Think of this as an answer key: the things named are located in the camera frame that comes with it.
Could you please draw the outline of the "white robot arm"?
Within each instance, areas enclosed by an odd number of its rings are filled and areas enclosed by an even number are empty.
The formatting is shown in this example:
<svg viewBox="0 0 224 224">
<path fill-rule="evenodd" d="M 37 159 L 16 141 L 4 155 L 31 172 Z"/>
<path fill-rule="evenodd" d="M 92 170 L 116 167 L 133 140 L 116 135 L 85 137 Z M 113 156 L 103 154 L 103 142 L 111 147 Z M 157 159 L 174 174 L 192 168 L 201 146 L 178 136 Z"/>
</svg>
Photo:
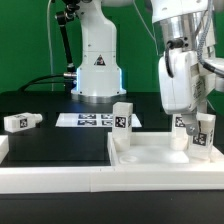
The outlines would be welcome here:
<svg viewBox="0 0 224 224">
<path fill-rule="evenodd" d="M 105 101 L 123 94 L 121 69 L 116 63 L 117 32 L 105 18 L 104 7 L 131 5 L 134 0 L 63 0 L 66 17 L 80 19 L 82 63 L 77 69 L 76 97 Z M 224 11 L 224 0 L 144 0 L 152 12 L 156 44 L 164 49 L 159 60 L 162 105 L 180 114 L 189 135 L 200 132 L 199 105 L 224 87 L 224 59 L 215 56 L 213 13 Z"/>
</svg>

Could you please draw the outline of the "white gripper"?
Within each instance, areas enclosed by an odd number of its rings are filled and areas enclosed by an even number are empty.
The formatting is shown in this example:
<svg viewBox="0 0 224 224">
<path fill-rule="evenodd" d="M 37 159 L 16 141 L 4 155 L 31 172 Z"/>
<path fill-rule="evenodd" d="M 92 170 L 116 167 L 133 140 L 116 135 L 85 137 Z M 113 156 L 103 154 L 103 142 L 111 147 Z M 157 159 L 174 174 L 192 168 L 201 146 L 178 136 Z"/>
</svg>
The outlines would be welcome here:
<svg viewBox="0 0 224 224">
<path fill-rule="evenodd" d="M 187 134 L 196 136 L 198 120 L 191 112 L 214 89 L 215 74 L 199 66 L 195 51 L 170 50 L 169 63 L 173 77 L 167 73 L 165 57 L 159 60 L 162 106 L 167 114 L 182 114 Z"/>
</svg>

